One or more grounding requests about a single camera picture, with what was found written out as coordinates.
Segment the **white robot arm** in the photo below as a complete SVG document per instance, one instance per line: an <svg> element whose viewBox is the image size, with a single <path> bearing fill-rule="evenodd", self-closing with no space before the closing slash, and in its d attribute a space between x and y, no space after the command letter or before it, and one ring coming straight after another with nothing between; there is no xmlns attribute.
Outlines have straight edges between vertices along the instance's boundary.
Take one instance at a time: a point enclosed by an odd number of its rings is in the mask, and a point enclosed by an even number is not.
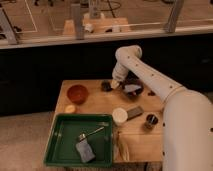
<svg viewBox="0 0 213 171"><path fill-rule="evenodd" d="M112 72L117 88L132 71L164 103L163 171L213 171L213 104L141 61L138 45L116 50Z"/></svg>

